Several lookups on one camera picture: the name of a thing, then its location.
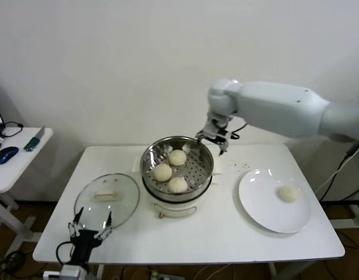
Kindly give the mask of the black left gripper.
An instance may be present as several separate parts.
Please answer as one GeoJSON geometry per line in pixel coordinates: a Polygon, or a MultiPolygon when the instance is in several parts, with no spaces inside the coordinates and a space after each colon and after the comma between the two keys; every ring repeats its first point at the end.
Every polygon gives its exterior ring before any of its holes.
{"type": "Polygon", "coordinates": [[[70,264],[87,264],[94,248],[102,244],[102,238],[107,238],[112,232],[112,212],[103,223],[103,228],[98,232],[95,230],[81,229],[79,220],[83,207],[76,213],[73,221],[68,223],[70,241],[74,245],[70,264]]]}

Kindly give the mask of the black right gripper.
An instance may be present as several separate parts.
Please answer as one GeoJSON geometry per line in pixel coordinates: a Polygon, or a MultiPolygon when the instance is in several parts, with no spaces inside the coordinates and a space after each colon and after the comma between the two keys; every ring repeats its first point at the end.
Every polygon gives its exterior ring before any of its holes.
{"type": "Polygon", "coordinates": [[[196,141],[198,145],[202,144],[203,139],[207,139],[208,141],[219,146],[220,152],[219,156],[222,156],[227,152],[228,149],[228,141],[226,141],[226,130],[224,129],[205,129],[204,134],[202,131],[199,131],[196,134],[196,141]]]}

